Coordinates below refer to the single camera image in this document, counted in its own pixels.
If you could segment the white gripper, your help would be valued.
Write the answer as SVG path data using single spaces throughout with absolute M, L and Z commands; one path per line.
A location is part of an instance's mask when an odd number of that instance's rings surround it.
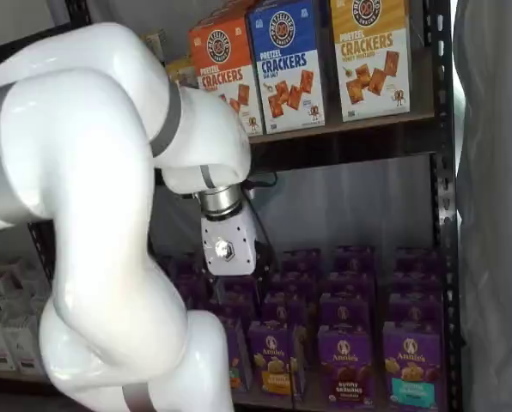
M 253 273 L 259 297 L 265 297 L 269 271 L 256 268 L 257 238 L 255 222 L 249 209 L 225 220 L 201 219 L 204 260 L 213 275 L 210 279 L 212 299 L 222 303 L 223 286 L 220 276 L 249 276 Z

